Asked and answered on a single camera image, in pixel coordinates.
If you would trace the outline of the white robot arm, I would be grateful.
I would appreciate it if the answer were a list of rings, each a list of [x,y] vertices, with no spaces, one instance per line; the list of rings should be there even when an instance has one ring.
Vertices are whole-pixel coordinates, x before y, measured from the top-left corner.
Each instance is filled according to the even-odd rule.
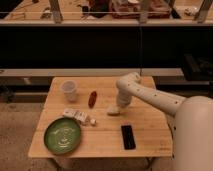
[[[213,99],[189,98],[143,86],[136,72],[120,77],[117,105],[125,108],[132,97],[173,116],[173,171],[213,171]]]

